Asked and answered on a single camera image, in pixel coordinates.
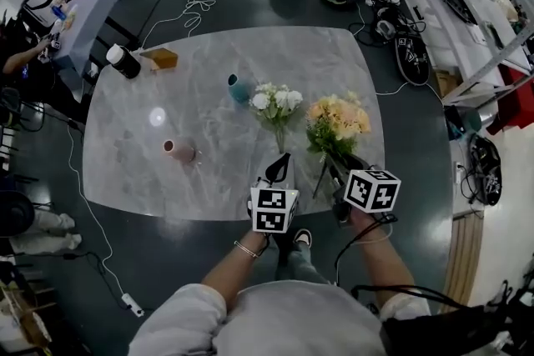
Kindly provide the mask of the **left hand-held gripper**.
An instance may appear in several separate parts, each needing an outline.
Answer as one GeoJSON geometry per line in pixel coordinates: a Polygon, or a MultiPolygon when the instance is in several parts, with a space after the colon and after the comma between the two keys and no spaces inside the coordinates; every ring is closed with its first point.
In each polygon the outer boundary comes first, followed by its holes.
{"type": "Polygon", "coordinates": [[[248,214],[257,233],[286,233],[296,214],[300,192],[295,188],[295,162],[282,154],[250,188],[248,214]]]}

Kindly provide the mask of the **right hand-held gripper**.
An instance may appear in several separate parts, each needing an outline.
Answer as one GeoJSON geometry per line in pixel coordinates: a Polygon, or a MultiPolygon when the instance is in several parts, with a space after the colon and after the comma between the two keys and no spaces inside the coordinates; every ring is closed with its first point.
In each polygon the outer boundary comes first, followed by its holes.
{"type": "Polygon", "coordinates": [[[351,209],[357,208],[374,220],[390,220],[401,189],[401,180],[375,164],[353,154],[345,155],[341,170],[329,163],[328,171],[334,186],[332,212],[339,224],[348,223],[351,209]]]}

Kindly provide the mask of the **peach flowers bouquet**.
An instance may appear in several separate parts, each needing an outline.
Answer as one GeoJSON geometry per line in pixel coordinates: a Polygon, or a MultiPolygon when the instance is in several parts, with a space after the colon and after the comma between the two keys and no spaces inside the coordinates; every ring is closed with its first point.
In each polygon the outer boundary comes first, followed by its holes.
{"type": "Polygon", "coordinates": [[[345,98],[335,94],[322,97],[310,105],[306,114],[307,150],[319,153],[322,163],[312,198],[318,193],[329,163],[341,168],[340,161],[345,155],[355,155],[358,137],[370,131],[370,118],[353,92],[348,92],[345,98]]]}

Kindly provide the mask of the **white flowers bouquet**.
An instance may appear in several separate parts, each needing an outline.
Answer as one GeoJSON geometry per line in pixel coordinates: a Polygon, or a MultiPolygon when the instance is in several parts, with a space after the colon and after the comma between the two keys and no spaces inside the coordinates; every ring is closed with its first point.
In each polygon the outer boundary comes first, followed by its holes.
{"type": "Polygon", "coordinates": [[[303,102],[302,94],[287,85],[276,86],[263,83],[255,87],[254,95],[249,100],[255,116],[262,126],[275,136],[280,154],[285,153],[285,128],[292,115],[303,102]]]}

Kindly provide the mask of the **blue ribbed vase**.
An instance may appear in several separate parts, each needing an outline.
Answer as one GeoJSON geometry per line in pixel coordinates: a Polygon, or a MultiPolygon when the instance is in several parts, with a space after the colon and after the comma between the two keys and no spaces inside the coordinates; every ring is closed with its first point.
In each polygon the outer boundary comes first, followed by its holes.
{"type": "Polygon", "coordinates": [[[239,76],[235,73],[229,75],[228,90],[230,96],[239,104],[246,104],[253,93],[253,85],[247,77],[239,76]]]}

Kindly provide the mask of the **pink ceramic vase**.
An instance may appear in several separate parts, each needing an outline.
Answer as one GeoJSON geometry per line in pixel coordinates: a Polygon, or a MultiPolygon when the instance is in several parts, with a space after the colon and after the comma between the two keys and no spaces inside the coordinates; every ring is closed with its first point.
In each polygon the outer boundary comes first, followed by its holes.
{"type": "Polygon", "coordinates": [[[169,138],[163,142],[163,151],[181,163],[191,163],[196,156],[194,141],[191,138],[169,138]]]}

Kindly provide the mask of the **person's right forearm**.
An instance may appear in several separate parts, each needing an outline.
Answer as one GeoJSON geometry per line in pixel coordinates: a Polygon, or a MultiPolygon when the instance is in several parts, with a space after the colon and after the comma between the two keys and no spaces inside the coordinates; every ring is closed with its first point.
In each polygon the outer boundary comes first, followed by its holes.
{"type": "MultiPolygon", "coordinates": [[[[375,222],[367,213],[352,208],[350,221],[356,235],[363,233],[375,222]]],[[[414,278],[391,244],[387,233],[381,226],[366,233],[361,241],[371,242],[360,245],[365,265],[368,268],[370,281],[373,286],[415,285],[414,278]]],[[[376,291],[375,297],[379,308],[395,296],[391,290],[376,291]]]]}

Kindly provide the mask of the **person's left forearm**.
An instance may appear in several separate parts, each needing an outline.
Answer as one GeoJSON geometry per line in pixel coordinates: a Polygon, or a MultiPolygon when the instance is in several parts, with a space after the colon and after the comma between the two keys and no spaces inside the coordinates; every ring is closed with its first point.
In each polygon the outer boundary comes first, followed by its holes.
{"type": "Polygon", "coordinates": [[[234,242],[232,250],[208,272],[201,283],[217,291],[229,308],[244,287],[254,262],[266,248],[267,242],[265,234],[248,231],[242,239],[234,242]]]}

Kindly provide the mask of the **white marble table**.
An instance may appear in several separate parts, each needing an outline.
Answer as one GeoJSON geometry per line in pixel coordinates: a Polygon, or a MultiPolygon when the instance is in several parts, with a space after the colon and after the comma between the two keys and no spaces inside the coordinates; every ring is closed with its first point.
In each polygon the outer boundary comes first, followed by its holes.
{"type": "Polygon", "coordinates": [[[385,147],[378,99],[364,55],[344,29],[243,28],[167,44],[179,55],[174,69],[136,78],[106,67],[98,79],[83,145],[83,190],[92,202],[168,220],[247,219],[251,185],[279,151],[274,134],[247,104],[229,94],[230,74],[285,84],[303,102],[285,132],[294,157],[298,211],[330,209],[332,189],[320,177],[320,155],[310,153],[305,113],[319,98],[353,92],[370,118],[370,133],[355,153],[383,166],[385,147]],[[181,163],[163,151],[169,138],[191,138],[196,156],[181,163]]]}

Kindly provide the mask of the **amber wooden box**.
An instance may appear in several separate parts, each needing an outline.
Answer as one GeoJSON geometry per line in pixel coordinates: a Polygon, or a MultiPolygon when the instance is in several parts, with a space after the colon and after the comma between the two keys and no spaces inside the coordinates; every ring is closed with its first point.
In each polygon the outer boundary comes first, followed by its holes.
{"type": "Polygon", "coordinates": [[[150,71],[155,73],[162,70],[174,69],[179,60],[179,55],[167,48],[153,48],[140,53],[142,58],[150,62],[150,71]]]}

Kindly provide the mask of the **person's blue jeans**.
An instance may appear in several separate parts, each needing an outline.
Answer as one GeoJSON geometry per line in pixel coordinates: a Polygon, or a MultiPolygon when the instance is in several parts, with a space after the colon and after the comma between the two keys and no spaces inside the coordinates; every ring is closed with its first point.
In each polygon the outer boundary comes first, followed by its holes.
{"type": "Polygon", "coordinates": [[[275,280],[330,284],[311,262],[310,246],[303,241],[293,242],[288,248],[280,249],[275,280]]]}

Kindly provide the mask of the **black oval printed board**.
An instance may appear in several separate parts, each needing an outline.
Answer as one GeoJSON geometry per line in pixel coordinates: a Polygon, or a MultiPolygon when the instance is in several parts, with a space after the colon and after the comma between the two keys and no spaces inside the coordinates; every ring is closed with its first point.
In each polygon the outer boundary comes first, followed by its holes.
{"type": "Polygon", "coordinates": [[[395,38],[395,55],[402,77],[413,86],[428,83],[431,62],[423,40],[415,35],[400,35],[395,38]]]}

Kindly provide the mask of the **black printed bag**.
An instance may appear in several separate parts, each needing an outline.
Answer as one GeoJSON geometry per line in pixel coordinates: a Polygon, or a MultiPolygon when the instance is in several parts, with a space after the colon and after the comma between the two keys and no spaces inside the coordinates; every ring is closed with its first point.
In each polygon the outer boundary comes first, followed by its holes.
{"type": "Polygon", "coordinates": [[[475,184],[473,196],[486,206],[495,206],[502,193],[501,157],[496,145],[475,133],[471,135],[468,148],[475,184]]]}

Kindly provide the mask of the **person's white top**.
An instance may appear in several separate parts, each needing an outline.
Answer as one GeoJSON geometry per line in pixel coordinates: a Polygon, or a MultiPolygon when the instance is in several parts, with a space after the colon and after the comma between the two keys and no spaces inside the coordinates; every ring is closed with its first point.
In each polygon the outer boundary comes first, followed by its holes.
{"type": "Polygon", "coordinates": [[[383,321],[429,312],[425,299],[397,294],[375,316],[341,288],[296,280],[247,288],[228,309],[193,283],[142,324],[128,356],[385,356],[383,321]]]}

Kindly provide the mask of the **wooden slat panel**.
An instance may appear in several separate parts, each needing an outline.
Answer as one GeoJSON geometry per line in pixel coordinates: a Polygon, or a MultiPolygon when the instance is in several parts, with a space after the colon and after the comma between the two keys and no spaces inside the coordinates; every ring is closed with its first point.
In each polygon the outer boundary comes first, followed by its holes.
{"type": "Polygon", "coordinates": [[[445,296],[467,305],[478,268],[484,213],[464,212],[453,218],[451,246],[443,290],[445,296]]]}

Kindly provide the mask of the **white black headset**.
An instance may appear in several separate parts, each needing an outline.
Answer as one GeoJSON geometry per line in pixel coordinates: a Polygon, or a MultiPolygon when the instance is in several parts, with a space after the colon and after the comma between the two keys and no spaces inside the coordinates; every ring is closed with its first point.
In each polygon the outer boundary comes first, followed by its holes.
{"type": "Polygon", "coordinates": [[[389,42],[401,31],[399,10],[396,8],[380,8],[375,14],[372,24],[372,35],[378,42],[389,42]]]}

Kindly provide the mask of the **white shelving rack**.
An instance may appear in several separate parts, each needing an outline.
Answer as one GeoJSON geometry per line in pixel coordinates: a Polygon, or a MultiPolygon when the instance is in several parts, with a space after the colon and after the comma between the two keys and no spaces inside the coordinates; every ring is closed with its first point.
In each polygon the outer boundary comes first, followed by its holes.
{"type": "Polygon", "coordinates": [[[425,24],[421,37],[432,66],[460,79],[447,104],[495,100],[515,89],[503,82],[501,65],[520,72],[523,83],[534,78],[526,47],[534,37],[534,0],[464,0],[476,25],[464,23],[442,0],[404,1],[425,24]]]}

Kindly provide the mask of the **black bottle with white lid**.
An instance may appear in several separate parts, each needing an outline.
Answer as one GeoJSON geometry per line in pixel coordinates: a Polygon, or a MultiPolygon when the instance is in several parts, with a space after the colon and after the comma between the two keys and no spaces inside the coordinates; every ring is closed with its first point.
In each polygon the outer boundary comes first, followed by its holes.
{"type": "Polygon", "coordinates": [[[136,78],[141,70],[139,61],[123,46],[114,44],[106,53],[107,61],[127,79],[136,78]]]}

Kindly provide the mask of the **white power strip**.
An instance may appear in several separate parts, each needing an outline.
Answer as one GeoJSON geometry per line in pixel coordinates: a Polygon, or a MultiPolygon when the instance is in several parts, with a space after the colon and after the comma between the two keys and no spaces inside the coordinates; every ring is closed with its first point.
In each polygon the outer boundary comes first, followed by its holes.
{"type": "Polygon", "coordinates": [[[122,301],[127,308],[138,318],[142,318],[145,315],[145,311],[137,304],[137,302],[130,296],[129,293],[123,293],[121,296],[122,301]]]}

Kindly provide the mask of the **table with blue cloth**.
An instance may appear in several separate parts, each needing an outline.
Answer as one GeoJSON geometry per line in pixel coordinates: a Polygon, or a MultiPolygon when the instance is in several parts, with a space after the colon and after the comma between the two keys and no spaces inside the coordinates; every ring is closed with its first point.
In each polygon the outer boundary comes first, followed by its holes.
{"type": "Polygon", "coordinates": [[[74,9],[74,20],[59,36],[60,49],[53,56],[59,69],[73,69],[78,75],[83,74],[98,32],[118,1],[72,0],[68,4],[74,9]]]}

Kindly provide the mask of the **black round floor fan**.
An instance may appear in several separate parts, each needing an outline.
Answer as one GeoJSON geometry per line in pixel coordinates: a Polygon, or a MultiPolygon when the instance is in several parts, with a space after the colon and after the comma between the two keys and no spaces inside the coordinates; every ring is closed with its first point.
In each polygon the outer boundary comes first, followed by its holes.
{"type": "Polygon", "coordinates": [[[28,197],[17,191],[0,191],[0,238],[12,238],[30,229],[35,209],[28,197]]]}

